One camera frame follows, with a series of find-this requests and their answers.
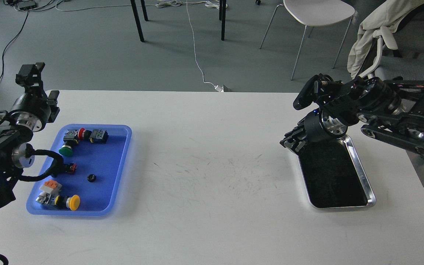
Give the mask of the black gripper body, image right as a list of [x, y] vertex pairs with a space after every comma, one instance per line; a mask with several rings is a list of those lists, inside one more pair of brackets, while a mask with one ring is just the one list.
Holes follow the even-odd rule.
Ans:
[[343, 137], [348, 131], [348, 126], [323, 110], [314, 110], [305, 116], [304, 129], [306, 140], [323, 142]]

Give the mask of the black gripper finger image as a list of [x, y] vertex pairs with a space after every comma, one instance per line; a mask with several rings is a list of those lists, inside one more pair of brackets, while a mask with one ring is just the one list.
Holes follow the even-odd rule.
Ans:
[[45, 97], [43, 89], [42, 71], [45, 67], [44, 62], [37, 62], [32, 65], [22, 65], [18, 74], [15, 76], [15, 82], [25, 89], [25, 93], [35, 97]]
[[307, 139], [288, 139], [287, 148], [294, 154], [301, 154], [305, 151], [306, 146], [308, 146], [309, 141]]
[[298, 122], [296, 127], [294, 127], [292, 131], [286, 133], [284, 135], [284, 138], [280, 141], [280, 145], [284, 146], [285, 142], [288, 142], [291, 145], [293, 143], [303, 143], [303, 145], [308, 144], [307, 131], [305, 129], [304, 122]]
[[58, 104], [57, 99], [59, 97], [59, 94], [60, 94], [59, 90], [52, 90], [50, 91], [48, 95], [47, 104], [50, 108], [50, 113], [49, 113], [47, 123], [53, 123], [60, 112], [60, 108], [57, 106]]

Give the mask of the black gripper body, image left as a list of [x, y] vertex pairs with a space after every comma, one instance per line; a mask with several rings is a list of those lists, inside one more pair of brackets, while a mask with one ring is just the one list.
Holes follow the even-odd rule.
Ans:
[[40, 95], [25, 93], [14, 102], [10, 117], [16, 125], [25, 126], [37, 132], [45, 128], [51, 113], [45, 92]]

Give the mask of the black robot arm, image right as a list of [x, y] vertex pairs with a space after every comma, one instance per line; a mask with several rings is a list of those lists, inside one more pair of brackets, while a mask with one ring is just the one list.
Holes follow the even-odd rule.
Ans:
[[310, 143], [340, 138], [348, 127], [363, 122], [365, 136], [424, 158], [424, 81], [356, 77], [343, 83], [316, 74], [301, 89], [293, 107], [302, 110], [312, 103], [318, 108], [280, 141], [297, 155]]

